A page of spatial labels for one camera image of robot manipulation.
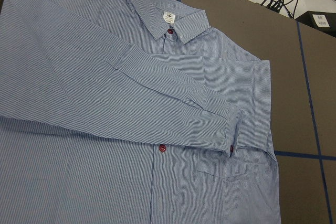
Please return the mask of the blue striped button shirt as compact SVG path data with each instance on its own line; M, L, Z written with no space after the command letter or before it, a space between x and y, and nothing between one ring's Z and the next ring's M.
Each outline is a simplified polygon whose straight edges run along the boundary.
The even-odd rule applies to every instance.
M175 0L4 0L1 223L280 223L270 63Z

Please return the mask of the black box with label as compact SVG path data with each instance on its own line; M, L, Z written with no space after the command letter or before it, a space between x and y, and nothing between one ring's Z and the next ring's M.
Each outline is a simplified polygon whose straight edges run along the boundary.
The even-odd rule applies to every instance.
M336 13L307 11L295 20L335 37L335 17Z

